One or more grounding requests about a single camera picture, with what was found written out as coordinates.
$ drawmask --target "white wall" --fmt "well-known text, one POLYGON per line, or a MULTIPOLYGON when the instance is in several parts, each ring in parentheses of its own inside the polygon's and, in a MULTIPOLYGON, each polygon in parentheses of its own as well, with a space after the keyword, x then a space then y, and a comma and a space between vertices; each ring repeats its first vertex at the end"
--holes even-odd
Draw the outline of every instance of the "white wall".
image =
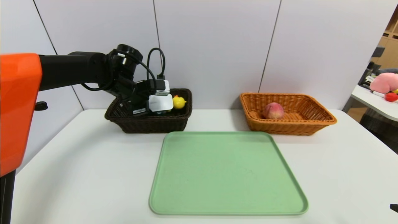
MULTIPOLYGON (((148 52, 159 47, 152 0, 36 0, 36 5, 58 54, 107 54, 124 43, 138 49, 146 64, 148 52)), ((161 71, 159 55, 153 53, 150 64, 154 73, 161 71)), ((134 80, 143 79, 146 71, 139 65, 134 80)), ((84 109, 107 108, 115 98, 81 85, 74 88, 84 109)))
POLYGON ((342 109, 397 0, 282 0, 261 92, 305 93, 342 109))
MULTIPOLYGON (((1 53, 55 54, 33 0, 2 0, 0 16, 1 53)), ((39 92, 37 101, 46 101, 49 108, 34 112, 25 156, 18 170, 82 111, 70 86, 39 92)))
POLYGON ((279 0, 155 0, 166 79, 198 109, 239 108, 257 92, 279 0))

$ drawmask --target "brown wicker basket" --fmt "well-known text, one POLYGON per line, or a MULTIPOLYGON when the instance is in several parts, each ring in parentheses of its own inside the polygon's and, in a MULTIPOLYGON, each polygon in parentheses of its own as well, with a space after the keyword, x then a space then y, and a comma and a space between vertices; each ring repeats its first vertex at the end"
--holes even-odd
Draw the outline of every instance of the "brown wicker basket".
POLYGON ((304 94, 242 93, 240 101, 252 131, 310 136, 337 122, 320 103, 304 94), (285 115, 282 120, 269 120, 262 116, 265 106, 272 102, 283 107, 285 115))
POLYGON ((134 117, 115 99, 105 113, 105 119, 119 125, 125 133, 169 133, 183 131, 192 113, 192 93, 189 89, 171 89, 170 94, 183 97, 187 103, 180 110, 171 110, 163 116, 134 117))

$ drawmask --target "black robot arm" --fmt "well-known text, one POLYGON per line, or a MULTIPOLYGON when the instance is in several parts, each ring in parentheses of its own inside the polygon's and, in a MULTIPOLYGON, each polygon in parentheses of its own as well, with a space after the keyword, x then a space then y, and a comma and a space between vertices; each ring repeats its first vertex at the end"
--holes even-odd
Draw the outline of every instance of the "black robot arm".
POLYGON ((88 90, 104 90, 118 97, 135 116, 144 115, 149 112, 149 95, 155 94, 158 88, 152 71, 142 63, 142 58, 137 49, 124 44, 109 54, 78 51, 69 55, 40 55, 43 75, 39 90, 82 84, 88 90), (144 66, 152 80, 133 81, 138 64, 144 66), (85 83, 97 83, 98 88, 90 88, 85 83))

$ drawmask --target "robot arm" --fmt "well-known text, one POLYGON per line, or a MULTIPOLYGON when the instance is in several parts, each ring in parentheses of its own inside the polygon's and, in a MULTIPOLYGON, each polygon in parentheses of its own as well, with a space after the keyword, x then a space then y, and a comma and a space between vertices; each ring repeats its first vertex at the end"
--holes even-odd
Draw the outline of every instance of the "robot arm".
POLYGON ((107 55, 72 52, 69 55, 40 55, 40 61, 43 71, 40 91, 82 84, 88 90, 104 90, 118 97, 134 116, 147 114, 150 111, 149 96, 165 88, 165 82, 155 80, 152 71, 142 63, 141 53, 124 44, 107 55), (152 80, 133 81, 138 64, 147 69, 152 80), (85 83, 97 83, 99 87, 90 88, 85 83))
MULTIPOLYGON (((154 49, 163 55, 160 49, 154 49)), ((156 80, 152 71, 142 63, 140 52, 128 45, 120 44, 109 54, 72 52, 69 55, 0 57, 0 177, 18 168, 22 162, 38 91, 82 84, 88 90, 104 90, 116 96, 134 116, 151 112, 149 102, 153 97, 170 100, 172 105, 171 96, 164 96, 168 82, 162 80, 163 72, 156 80), (152 79, 133 81, 138 64, 147 69, 152 79), (97 83, 99 87, 90 88, 85 83, 97 83)))

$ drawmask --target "orange wicker basket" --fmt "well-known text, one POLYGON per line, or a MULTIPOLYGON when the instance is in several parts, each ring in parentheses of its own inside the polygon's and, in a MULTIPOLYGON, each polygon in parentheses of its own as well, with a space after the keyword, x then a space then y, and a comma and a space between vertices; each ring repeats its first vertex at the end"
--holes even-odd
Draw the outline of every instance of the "orange wicker basket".
POLYGON ((240 101, 252 131, 270 134, 310 136, 336 124, 336 118, 314 98, 304 94, 242 93, 240 101), (269 103, 279 103, 285 114, 282 120, 264 119, 261 112, 269 103))

